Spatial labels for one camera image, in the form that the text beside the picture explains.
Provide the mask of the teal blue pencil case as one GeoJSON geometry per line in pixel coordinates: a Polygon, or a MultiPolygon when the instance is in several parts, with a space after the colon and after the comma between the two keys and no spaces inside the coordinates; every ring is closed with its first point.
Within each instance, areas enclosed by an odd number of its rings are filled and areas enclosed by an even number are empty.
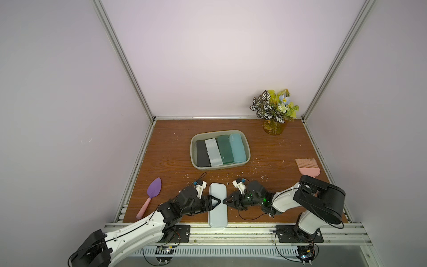
{"type": "Polygon", "coordinates": [[[229,136],[229,142],[234,157],[234,162],[236,164],[245,162],[247,160],[247,156],[241,135],[238,133],[231,134],[229,136]]]}

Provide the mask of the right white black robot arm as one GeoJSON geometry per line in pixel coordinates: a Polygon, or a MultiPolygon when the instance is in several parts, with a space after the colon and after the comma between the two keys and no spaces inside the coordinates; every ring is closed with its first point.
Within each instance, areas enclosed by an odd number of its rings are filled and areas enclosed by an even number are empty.
{"type": "Polygon", "coordinates": [[[343,224],[345,191],[314,177],[303,175],[294,186],[276,193],[267,191],[258,181],[245,184],[242,179],[237,179],[233,186],[237,190],[222,203],[238,211],[259,206],[262,212],[274,217],[290,209],[305,208],[293,229],[297,238],[314,240],[322,225],[340,228],[343,224]]]}

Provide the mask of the grey-green plastic storage box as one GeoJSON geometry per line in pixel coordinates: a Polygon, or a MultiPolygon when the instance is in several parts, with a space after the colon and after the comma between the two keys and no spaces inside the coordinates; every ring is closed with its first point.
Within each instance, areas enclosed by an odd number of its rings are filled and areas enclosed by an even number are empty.
{"type": "Polygon", "coordinates": [[[248,140],[245,136],[245,134],[239,130],[226,130],[226,131],[214,131],[214,132],[206,132],[206,133],[199,133],[192,137],[190,141],[190,159],[193,167],[195,167],[198,170],[208,171],[208,170],[221,170],[221,169],[229,169],[229,168],[235,168],[244,166],[246,163],[249,162],[251,158],[251,151],[249,147],[248,140]],[[240,163],[233,163],[223,166],[217,166],[217,167],[199,167],[197,165],[197,148],[196,148],[196,142],[199,140],[206,140],[210,138],[216,138],[220,135],[231,135],[231,134],[239,134],[242,138],[242,144],[244,146],[244,151],[246,155],[246,160],[244,162],[240,163]]]}

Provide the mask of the dark green pencil case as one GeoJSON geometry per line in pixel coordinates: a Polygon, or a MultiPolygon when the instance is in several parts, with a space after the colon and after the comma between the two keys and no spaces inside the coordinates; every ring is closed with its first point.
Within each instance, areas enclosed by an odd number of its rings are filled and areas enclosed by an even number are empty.
{"type": "Polygon", "coordinates": [[[221,135],[217,138],[217,144],[221,156],[222,163],[229,165],[234,163],[234,157],[228,135],[221,135]]]}

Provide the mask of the dark grey pencil case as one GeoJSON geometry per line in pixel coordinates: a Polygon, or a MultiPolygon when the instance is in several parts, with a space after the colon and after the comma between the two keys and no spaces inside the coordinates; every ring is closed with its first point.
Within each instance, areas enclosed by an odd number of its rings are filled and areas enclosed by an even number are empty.
{"type": "Polygon", "coordinates": [[[211,166],[205,140],[196,141],[196,158],[198,167],[208,168],[211,166]]]}

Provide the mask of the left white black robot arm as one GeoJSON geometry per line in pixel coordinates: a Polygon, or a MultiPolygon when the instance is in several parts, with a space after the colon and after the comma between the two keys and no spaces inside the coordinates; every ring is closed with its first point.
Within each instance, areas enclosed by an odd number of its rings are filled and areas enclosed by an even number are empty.
{"type": "Polygon", "coordinates": [[[193,185],[160,204],[147,217],[115,231],[94,231],[69,257],[69,267],[113,267],[130,254],[158,242],[174,238],[176,224],[185,215],[209,212],[222,201],[203,195],[203,186],[193,185]]]}

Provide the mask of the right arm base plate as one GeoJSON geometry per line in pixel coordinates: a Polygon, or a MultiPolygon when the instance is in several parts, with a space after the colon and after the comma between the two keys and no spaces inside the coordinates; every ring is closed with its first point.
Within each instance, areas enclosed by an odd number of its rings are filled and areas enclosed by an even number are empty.
{"type": "Polygon", "coordinates": [[[276,233],[280,243],[323,243],[324,238],[320,229],[314,234],[308,234],[296,225],[277,225],[276,233]]]}

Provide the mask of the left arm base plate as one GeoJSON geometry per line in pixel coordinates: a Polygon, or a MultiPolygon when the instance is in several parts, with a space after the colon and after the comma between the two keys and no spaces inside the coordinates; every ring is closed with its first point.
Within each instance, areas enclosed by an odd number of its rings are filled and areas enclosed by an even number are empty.
{"type": "Polygon", "coordinates": [[[175,225],[163,230],[159,243],[187,243],[190,239],[190,225],[175,225]]]}

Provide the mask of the translucent white pencil case front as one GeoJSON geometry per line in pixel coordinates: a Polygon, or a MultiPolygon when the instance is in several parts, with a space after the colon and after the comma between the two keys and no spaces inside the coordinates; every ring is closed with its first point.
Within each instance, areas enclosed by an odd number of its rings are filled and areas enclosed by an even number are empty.
{"type": "Polygon", "coordinates": [[[205,140],[207,154],[212,167],[222,166],[222,158],[215,138],[205,140]]]}

